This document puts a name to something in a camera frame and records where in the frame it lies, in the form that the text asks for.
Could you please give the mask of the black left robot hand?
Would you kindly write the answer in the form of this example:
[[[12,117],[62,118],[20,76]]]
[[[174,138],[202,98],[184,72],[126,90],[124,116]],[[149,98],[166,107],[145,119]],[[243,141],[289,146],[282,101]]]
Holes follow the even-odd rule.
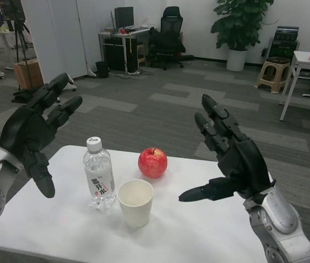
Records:
[[[70,77],[62,73],[37,89],[30,101],[9,117],[0,137],[0,147],[21,161],[27,175],[33,178],[47,198],[54,197],[55,187],[48,171],[47,157],[41,151],[54,140],[58,129],[69,120],[83,100],[81,96],[75,96],[57,105],[47,119],[44,119],[43,113],[56,103],[69,82]]]

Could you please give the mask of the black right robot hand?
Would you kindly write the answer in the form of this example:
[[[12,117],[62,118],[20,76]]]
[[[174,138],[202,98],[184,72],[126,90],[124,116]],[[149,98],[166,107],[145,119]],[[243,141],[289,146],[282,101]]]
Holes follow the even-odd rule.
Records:
[[[209,180],[204,186],[182,193],[180,202],[195,202],[203,199],[212,201],[234,196],[237,192],[247,199],[270,187],[267,165],[255,142],[244,134],[239,123],[227,109],[209,95],[202,96],[202,106],[210,123],[199,112],[195,123],[205,138],[205,145],[216,153],[218,167],[224,177]]]

